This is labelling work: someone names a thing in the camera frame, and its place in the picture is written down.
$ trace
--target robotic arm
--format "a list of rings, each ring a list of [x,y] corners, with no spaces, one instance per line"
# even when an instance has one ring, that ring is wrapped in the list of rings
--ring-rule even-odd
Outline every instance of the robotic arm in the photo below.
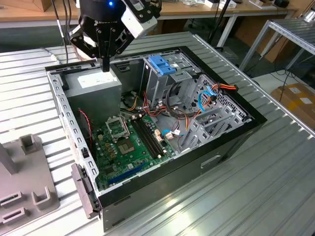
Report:
[[[89,57],[100,59],[105,72],[111,57],[155,27],[161,1],[157,7],[144,0],[80,0],[80,10],[79,25],[69,33],[70,41]]]

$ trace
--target blue drive bracket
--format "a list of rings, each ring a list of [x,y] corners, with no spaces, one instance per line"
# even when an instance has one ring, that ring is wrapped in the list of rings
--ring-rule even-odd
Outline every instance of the blue drive bracket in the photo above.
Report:
[[[149,57],[149,62],[151,62],[151,64],[155,67],[156,70],[158,70],[161,75],[169,75],[176,72],[176,69],[171,67],[166,62],[166,60],[164,60],[164,58],[159,55]]]

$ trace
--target gray holder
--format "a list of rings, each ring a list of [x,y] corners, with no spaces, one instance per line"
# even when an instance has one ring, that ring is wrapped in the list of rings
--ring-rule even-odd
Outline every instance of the gray holder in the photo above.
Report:
[[[60,206],[39,137],[0,144],[0,235]]]

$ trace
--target metal rack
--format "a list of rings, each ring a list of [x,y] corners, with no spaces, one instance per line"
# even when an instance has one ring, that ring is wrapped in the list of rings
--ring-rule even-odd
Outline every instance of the metal rack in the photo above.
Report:
[[[197,35],[134,40],[125,54],[188,46],[268,121],[235,155],[107,233],[113,235],[312,235],[315,231],[315,133]],[[64,63],[62,47],[51,48]],[[70,62],[78,61],[72,48]],[[74,163],[45,66],[36,49],[0,54],[0,142],[34,133],[42,139],[61,206],[8,235],[103,235],[88,220],[71,179]]]
[[[271,21],[267,21],[264,27],[262,28],[262,30],[260,31],[256,40],[252,44],[252,47],[250,48],[245,58],[243,59],[240,65],[240,70],[243,71],[245,69],[248,62],[252,58],[257,46],[262,41],[262,39],[264,38],[269,28],[276,31],[276,33],[272,36],[272,38],[268,42],[267,46],[261,53],[262,55],[268,52],[268,50],[277,40],[279,35],[286,37],[287,39],[291,40],[296,45],[302,48],[299,51],[299,53],[293,58],[293,60],[288,64],[286,69],[289,69],[296,62],[296,60],[300,57],[300,55],[304,52],[304,50],[315,55],[315,26],[314,25],[305,22],[301,18],[271,20]]]

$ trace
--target metal shelf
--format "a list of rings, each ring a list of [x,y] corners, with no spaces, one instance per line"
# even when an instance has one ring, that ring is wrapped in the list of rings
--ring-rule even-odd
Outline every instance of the metal shelf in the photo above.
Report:
[[[276,31],[276,33],[274,34],[272,39],[269,41],[266,48],[263,50],[262,55],[264,55],[264,53],[270,49],[270,47],[274,44],[277,37],[279,37],[279,34],[291,40],[296,45],[302,48],[302,51],[300,51],[298,56],[292,60],[292,62],[287,67],[287,69],[289,69],[294,64],[294,62],[298,59],[298,57],[302,54],[304,50],[315,55],[315,26],[314,25],[305,22],[301,18],[271,20],[271,21],[267,21],[265,26],[260,31],[255,42],[252,44],[252,47],[250,48],[250,50],[244,57],[244,60],[242,61],[240,65],[240,70],[244,70],[246,68],[257,46],[262,41],[262,39],[264,38],[269,28]]]

